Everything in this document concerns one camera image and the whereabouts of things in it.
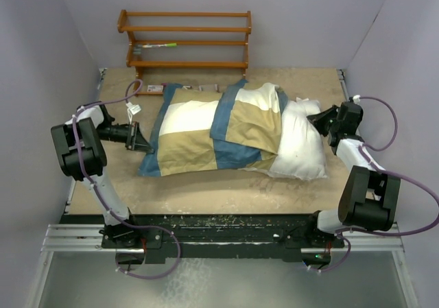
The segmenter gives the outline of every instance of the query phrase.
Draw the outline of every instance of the white wall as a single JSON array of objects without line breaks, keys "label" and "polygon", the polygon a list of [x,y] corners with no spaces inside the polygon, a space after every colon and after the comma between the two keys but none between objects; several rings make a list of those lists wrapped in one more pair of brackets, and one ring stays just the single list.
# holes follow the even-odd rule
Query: white wall
[{"label": "white wall", "polygon": [[[386,168],[420,180],[439,192],[439,0],[386,0],[349,65],[351,95],[381,97],[394,106],[400,130],[378,156]],[[365,103],[361,134],[383,145],[392,134],[385,107]],[[402,231],[420,228],[438,215],[421,190],[402,185],[397,220]],[[423,307],[438,306],[439,229],[403,239],[410,274]]]},{"label": "white wall", "polygon": [[[128,37],[116,28],[133,11],[252,11],[251,67],[345,68],[384,0],[65,0],[100,67],[124,67]],[[200,55],[199,60],[221,60]]]},{"label": "white wall", "polygon": [[50,127],[95,96],[99,79],[63,0],[0,0],[0,301],[23,307],[48,223],[70,180]]}]

